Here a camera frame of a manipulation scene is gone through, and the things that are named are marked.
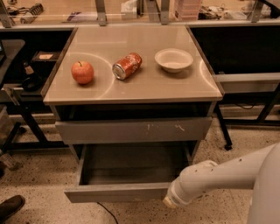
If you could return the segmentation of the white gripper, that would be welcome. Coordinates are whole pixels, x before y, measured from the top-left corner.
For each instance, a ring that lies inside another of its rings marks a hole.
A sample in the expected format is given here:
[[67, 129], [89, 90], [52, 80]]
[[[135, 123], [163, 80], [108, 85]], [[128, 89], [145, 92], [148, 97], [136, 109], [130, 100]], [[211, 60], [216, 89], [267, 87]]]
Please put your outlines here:
[[169, 208], [185, 207], [192, 202], [192, 197], [187, 193], [178, 178], [173, 180], [163, 199], [163, 203]]

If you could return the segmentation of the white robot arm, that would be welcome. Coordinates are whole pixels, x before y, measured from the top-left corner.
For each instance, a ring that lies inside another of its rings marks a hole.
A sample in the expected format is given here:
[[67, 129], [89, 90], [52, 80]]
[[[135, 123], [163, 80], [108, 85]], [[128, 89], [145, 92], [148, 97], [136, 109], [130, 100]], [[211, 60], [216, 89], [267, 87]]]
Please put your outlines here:
[[164, 203], [184, 207], [216, 189], [251, 189], [247, 224], [280, 224], [280, 143], [216, 164], [186, 167], [171, 182]]

